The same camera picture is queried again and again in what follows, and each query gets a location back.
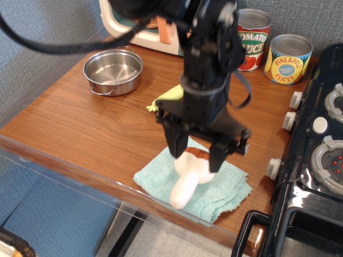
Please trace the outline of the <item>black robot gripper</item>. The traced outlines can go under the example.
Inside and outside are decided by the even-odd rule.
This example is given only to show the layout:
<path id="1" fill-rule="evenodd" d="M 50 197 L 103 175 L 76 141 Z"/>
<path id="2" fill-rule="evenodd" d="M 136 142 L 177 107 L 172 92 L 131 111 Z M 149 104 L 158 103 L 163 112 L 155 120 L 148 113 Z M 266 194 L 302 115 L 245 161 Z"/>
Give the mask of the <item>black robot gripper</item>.
<path id="1" fill-rule="evenodd" d="M 199 96 L 184 92 L 180 100 L 158 100 L 158 122 L 163 124 L 169 151 L 179 158 L 188 145 L 189 135 L 211 144 L 210 172 L 217 173 L 227 156 L 245 155 L 251 131 L 227 111 L 226 92 Z"/>

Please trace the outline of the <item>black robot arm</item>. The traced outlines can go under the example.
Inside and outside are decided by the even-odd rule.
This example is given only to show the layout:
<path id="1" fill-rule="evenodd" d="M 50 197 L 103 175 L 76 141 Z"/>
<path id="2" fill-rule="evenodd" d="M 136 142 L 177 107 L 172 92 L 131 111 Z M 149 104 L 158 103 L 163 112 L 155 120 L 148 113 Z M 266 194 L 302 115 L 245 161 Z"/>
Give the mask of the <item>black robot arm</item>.
<path id="1" fill-rule="evenodd" d="M 184 55 L 181 100 L 158 100 L 157 120 L 174 157 L 194 135 L 211 143 L 210 171 L 228 155 L 247 150 L 251 131 L 227 110 L 231 75 L 245 59 L 236 1 L 111 1 L 121 16 L 144 26 L 161 16 L 176 25 Z"/>

